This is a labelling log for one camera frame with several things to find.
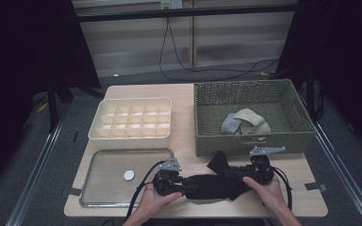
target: white round object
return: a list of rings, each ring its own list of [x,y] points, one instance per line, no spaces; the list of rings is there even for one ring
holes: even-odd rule
[[[135,173],[133,170],[127,170],[125,173],[124,173],[124,179],[126,181],[131,181],[132,179],[134,179],[134,176],[135,176]]]

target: crumpled fabric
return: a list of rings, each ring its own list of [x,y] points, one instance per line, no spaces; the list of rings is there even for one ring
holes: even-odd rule
[[[269,134],[272,130],[266,120],[249,108],[229,113],[222,122],[224,135]]]

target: forearm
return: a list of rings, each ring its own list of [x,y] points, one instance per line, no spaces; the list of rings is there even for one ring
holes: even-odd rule
[[[280,204],[278,208],[273,212],[277,220],[281,225],[287,226],[301,226],[302,224],[299,220],[293,215],[286,205]]]
[[[143,211],[138,208],[130,215],[128,220],[123,224],[123,226],[140,226],[146,222],[149,218],[142,213]]]

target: wooden table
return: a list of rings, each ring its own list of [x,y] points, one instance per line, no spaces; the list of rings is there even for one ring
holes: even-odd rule
[[[193,84],[114,86],[107,89],[106,99],[169,97],[172,99],[172,131],[170,149],[180,162],[183,170],[180,175],[189,177],[197,174],[213,174],[206,167],[212,157],[195,155],[193,122]],[[91,158],[99,149],[89,141],[75,176],[73,187],[81,188],[85,182]],[[243,166],[248,164],[247,156],[230,156],[229,164]],[[318,189],[308,191],[304,184],[315,179],[303,153],[272,154],[271,165],[285,172],[292,189],[292,211],[296,217],[324,217],[327,206]],[[282,184],[284,198],[287,198]],[[79,197],[69,195],[64,213],[68,217],[124,217],[127,208],[82,207]],[[208,200],[191,201],[180,198],[163,208],[156,218],[267,218],[270,214],[256,193],[245,192],[234,201]]]

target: glass tray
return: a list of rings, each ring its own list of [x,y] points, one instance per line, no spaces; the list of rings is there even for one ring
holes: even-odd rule
[[[172,157],[170,149],[97,152],[90,162],[80,204],[84,207],[129,207],[134,192],[148,170],[158,161]],[[132,180],[125,180],[128,170],[134,172]],[[146,182],[156,173],[157,169],[154,169]],[[141,194],[142,192],[137,197],[135,206],[138,206]]]

